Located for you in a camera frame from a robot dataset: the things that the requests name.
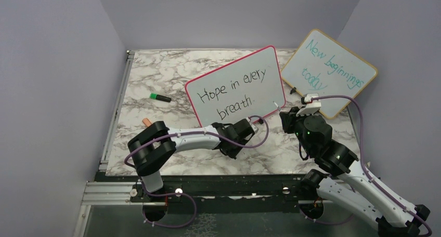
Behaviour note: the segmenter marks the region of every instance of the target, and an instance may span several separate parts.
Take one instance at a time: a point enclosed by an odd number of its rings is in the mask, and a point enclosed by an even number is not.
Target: new beginnings today
[[[250,72],[250,74],[245,74],[241,81],[243,81],[243,84],[250,84],[252,82],[262,83],[265,78],[265,72],[266,70],[256,70]],[[222,97],[224,96],[224,94],[227,94],[229,90],[231,91],[237,89],[239,86],[240,86],[239,81],[234,81],[234,82],[230,81],[230,86],[228,86],[228,88],[225,85],[216,87],[212,91],[210,90],[207,91],[207,89],[204,88],[204,92],[201,94],[198,93],[198,95],[203,103],[210,103],[213,101],[219,101],[219,97]],[[227,116],[230,116],[232,113],[240,111],[243,108],[251,106],[252,104],[253,103],[251,102],[251,99],[246,94],[244,94],[244,98],[241,101],[227,105],[225,108],[216,109],[216,111],[217,114],[219,114],[219,116],[221,117],[220,120],[223,120]]]
[[[309,48],[308,50],[311,52],[311,54],[314,57],[318,57],[320,59],[326,57],[326,54],[323,52],[320,52],[320,50],[317,47],[318,42],[315,42],[311,39],[309,44],[306,46],[306,48]],[[340,75],[342,78],[346,79],[346,85],[347,88],[350,90],[354,89],[354,87],[359,87],[365,83],[364,81],[358,79],[353,73],[349,73],[343,69],[343,66],[339,66],[335,61],[333,60],[335,55],[333,55],[328,61],[324,62],[324,64],[327,67],[330,67],[330,69],[327,71],[328,75],[332,75],[333,73]],[[311,86],[310,90],[322,90],[328,87],[328,85],[323,84],[320,82],[320,74],[317,76],[313,76],[313,74],[308,70],[308,68],[304,68],[302,71],[302,76],[305,78],[305,80],[308,81],[309,85]]]

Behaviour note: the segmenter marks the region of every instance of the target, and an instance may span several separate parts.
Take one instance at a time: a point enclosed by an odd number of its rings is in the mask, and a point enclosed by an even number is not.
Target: green highlighter
[[[169,97],[166,97],[166,96],[163,96],[163,95],[154,94],[154,93],[150,94],[150,98],[151,99],[156,99],[156,100],[161,100],[161,101],[168,102],[168,103],[170,103],[172,101],[172,99],[169,98]]]

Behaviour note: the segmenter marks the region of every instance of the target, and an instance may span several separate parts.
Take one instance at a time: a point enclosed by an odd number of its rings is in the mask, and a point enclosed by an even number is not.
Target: orange object
[[[151,125],[151,121],[148,118],[143,119],[142,122],[146,127],[149,127]]]

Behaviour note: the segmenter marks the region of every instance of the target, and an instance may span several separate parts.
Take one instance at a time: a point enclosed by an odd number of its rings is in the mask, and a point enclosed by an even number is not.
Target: teal handwritten text
[[[346,79],[347,84],[347,88],[349,89],[354,89],[354,87],[359,87],[361,88],[361,86],[365,83],[364,81],[361,81],[360,79],[358,79],[353,73],[349,74],[349,72],[346,72],[343,69],[343,66],[340,66],[336,63],[332,62],[332,59],[335,57],[332,56],[328,62],[325,63],[326,66],[332,68],[332,70],[328,70],[328,75],[331,75],[332,73],[336,73],[341,75],[342,77],[344,77]]]
[[[311,42],[309,42],[306,48],[309,47],[309,50],[311,51],[311,54],[314,55],[314,57],[320,57],[320,59],[324,58],[326,54],[323,55],[323,52],[319,52],[318,48],[316,47],[318,42],[316,42],[314,46],[313,44],[314,44],[314,40],[311,39]]]
[[[303,69],[302,76],[308,81],[309,85],[311,86],[311,89],[309,90],[322,90],[328,87],[327,85],[323,86],[323,83],[320,82],[320,74],[321,73],[319,73],[317,76],[312,76],[311,73],[308,72],[308,68]]]

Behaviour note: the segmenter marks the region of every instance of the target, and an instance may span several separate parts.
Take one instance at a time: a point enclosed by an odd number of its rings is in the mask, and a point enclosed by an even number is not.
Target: robotic arm
[[[378,230],[379,236],[417,236],[419,227],[427,220],[430,210],[414,205],[393,192],[375,177],[357,155],[345,145],[332,139],[332,127],[320,115],[317,94],[302,98],[303,106],[293,107],[279,115],[283,131],[295,134],[305,149],[307,158],[333,177],[345,181],[355,193],[337,184],[329,175],[312,169],[302,180],[307,193],[331,200],[365,220]],[[163,187],[160,168],[174,154],[192,149],[219,149],[235,159],[242,148],[257,132],[249,120],[235,124],[214,123],[199,129],[172,129],[157,121],[128,143],[131,152],[125,163],[136,169],[149,193]],[[132,157],[134,165],[127,163]]]
[[[302,98],[305,105],[301,108],[293,107],[289,112],[280,112],[283,130],[287,134],[296,135],[307,156],[314,159],[321,169],[345,181],[359,194],[338,185],[314,169],[302,181],[305,188],[343,206],[378,228],[379,236],[417,236],[421,222],[409,212],[426,221],[429,209],[404,200],[367,168],[363,169],[355,153],[332,140],[332,127],[320,115],[313,115],[321,107],[319,100],[313,100],[316,97],[317,94],[306,95]],[[369,172],[371,178],[368,178],[366,172]],[[386,196],[379,187],[405,205],[406,210]]]
[[[255,133],[257,127],[247,119],[235,124],[213,123],[198,129],[173,129],[166,127],[163,121],[157,121],[127,145],[130,152],[135,152],[131,157],[136,173],[143,180],[147,191],[152,193],[163,187],[159,169],[174,153],[193,149],[219,149],[222,154],[236,159],[242,148],[225,139],[245,145]]]

